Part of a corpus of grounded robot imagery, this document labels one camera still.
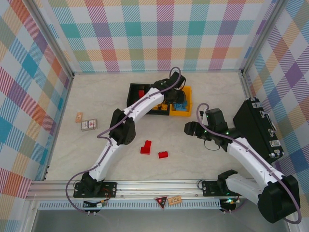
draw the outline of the red block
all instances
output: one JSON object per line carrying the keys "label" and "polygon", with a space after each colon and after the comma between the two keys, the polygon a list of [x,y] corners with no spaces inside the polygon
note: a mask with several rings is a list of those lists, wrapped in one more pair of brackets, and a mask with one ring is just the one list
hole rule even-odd
{"label": "red block", "polygon": [[150,140],[146,140],[144,147],[149,147],[150,148],[150,146],[151,146],[151,141]]}
{"label": "red block", "polygon": [[150,147],[144,147],[144,146],[142,146],[142,147],[140,148],[140,153],[141,153],[141,154],[145,154],[145,155],[150,155]]}
{"label": "red block", "polygon": [[139,90],[139,98],[142,98],[145,95],[144,90]]}
{"label": "red block", "polygon": [[151,146],[151,141],[150,140],[146,140],[145,146],[142,146],[140,148],[140,153],[141,154],[145,154],[145,155],[150,155],[150,146]]}
{"label": "red block", "polygon": [[166,157],[169,157],[169,154],[167,151],[159,152],[159,159],[166,158]]}

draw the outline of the small sticker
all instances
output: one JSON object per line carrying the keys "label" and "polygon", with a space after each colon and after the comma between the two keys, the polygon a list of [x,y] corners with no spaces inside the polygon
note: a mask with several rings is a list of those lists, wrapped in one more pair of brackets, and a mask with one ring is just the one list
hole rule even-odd
{"label": "small sticker", "polygon": [[78,112],[76,115],[76,119],[75,122],[81,122],[83,119],[83,113],[82,112]]}
{"label": "small sticker", "polygon": [[168,201],[169,201],[169,205],[179,204],[182,202],[182,197],[181,196],[171,197],[168,199]]}
{"label": "small sticker", "polygon": [[164,209],[166,201],[167,201],[167,198],[168,198],[167,196],[165,196],[165,197],[157,197],[157,198],[155,198],[155,200],[159,204],[159,206],[162,209]]}

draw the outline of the marble surface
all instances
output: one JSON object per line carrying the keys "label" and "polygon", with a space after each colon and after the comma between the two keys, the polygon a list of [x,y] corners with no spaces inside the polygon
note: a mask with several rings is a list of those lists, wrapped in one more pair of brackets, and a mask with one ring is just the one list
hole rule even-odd
{"label": "marble surface", "polygon": [[[77,75],[73,81],[59,136],[52,156],[47,180],[69,180],[74,174],[90,168],[102,152],[106,141],[96,136],[110,125],[116,108],[126,108],[130,83],[153,83],[168,78],[168,72],[115,73]],[[220,108],[233,126],[233,116],[245,100],[239,76],[235,72],[184,72],[186,85],[192,87],[191,117],[145,115],[136,124],[134,141],[125,146],[108,170],[107,180],[209,179],[234,169],[249,178],[249,173],[222,149],[209,151],[204,141],[183,132],[184,125],[196,121],[201,102]],[[97,118],[98,129],[81,131],[75,123],[77,112],[83,120]],[[151,140],[151,154],[140,154],[145,140]],[[215,149],[213,142],[206,142]],[[169,157],[158,158],[168,151]]]}

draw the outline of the black briefcase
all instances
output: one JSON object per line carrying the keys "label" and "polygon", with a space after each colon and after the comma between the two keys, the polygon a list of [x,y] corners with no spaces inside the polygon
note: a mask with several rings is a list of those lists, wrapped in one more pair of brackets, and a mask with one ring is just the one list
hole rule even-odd
{"label": "black briefcase", "polygon": [[276,128],[257,98],[249,98],[233,118],[236,129],[268,163],[284,155]]}

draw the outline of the plaid wallpaper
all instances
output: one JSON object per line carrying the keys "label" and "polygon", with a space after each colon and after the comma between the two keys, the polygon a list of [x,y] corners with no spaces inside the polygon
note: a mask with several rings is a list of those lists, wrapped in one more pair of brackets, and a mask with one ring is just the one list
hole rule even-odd
{"label": "plaid wallpaper", "polygon": [[0,232],[11,232],[42,174],[69,78],[22,0],[0,5]]}
{"label": "plaid wallpaper", "polygon": [[[286,156],[278,170],[300,184],[309,217],[309,1],[290,0],[247,75],[253,95],[269,112]],[[309,218],[305,218],[309,228]]]}
{"label": "plaid wallpaper", "polygon": [[245,66],[245,64],[246,64],[246,62],[248,60],[248,57],[251,54],[252,49],[256,45],[256,42],[258,41],[258,38],[260,37],[260,34],[263,31],[263,29],[264,29],[264,27],[266,25],[266,22],[267,22],[268,18],[270,17],[270,15],[271,15],[271,13],[272,13],[272,11],[273,11],[277,1],[278,0],[272,0],[271,1],[271,4],[269,5],[266,14],[263,17],[263,20],[262,20],[258,30],[256,31],[256,33],[254,35],[254,38],[251,40],[250,46],[249,46],[249,48],[248,48],[248,50],[246,52],[245,58],[243,59],[243,61],[241,63],[240,69],[244,68],[244,66]]}
{"label": "plaid wallpaper", "polygon": [[275,2],[36,0],[78,72],[238,70]]}

